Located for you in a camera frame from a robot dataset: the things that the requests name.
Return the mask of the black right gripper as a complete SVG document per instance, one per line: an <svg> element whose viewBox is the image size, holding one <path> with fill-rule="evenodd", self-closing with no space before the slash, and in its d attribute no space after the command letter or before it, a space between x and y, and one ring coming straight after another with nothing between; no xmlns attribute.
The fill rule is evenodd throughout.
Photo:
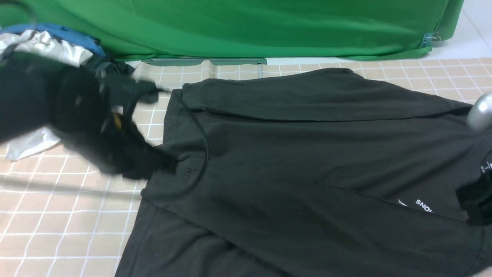
<svg viewBox="0 0 492 277"><path fill-rule="evenodd" d="M482 175L473 183L457 188L455 194L469 226L492 224L491 175Z"/></svg>

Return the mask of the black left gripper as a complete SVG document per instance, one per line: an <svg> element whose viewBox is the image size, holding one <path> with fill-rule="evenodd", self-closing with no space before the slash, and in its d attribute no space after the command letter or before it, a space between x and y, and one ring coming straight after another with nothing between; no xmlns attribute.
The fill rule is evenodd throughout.
<svg viewBox="0 0 492 277"><path fill-rule="evenodd" d="M136 124L118 113L110 113L95 131L77 137L77 153L104 175L149 180L158 171L175 172L177 158L149 144Z"/></svg>

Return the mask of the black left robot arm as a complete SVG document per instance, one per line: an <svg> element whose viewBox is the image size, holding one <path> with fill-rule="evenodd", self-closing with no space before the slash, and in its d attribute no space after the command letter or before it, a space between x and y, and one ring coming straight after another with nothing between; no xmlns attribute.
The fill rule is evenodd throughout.
<svg viewBox="0 0 492 277"><path fill-rule="evenodd" d="M26 52L1 58L0 135L6 143L48 127L69 150L106 175L148 180L174 172L176 157L146 142L132 121L141 96L162 89L121 74L97 77Z"/></svg>

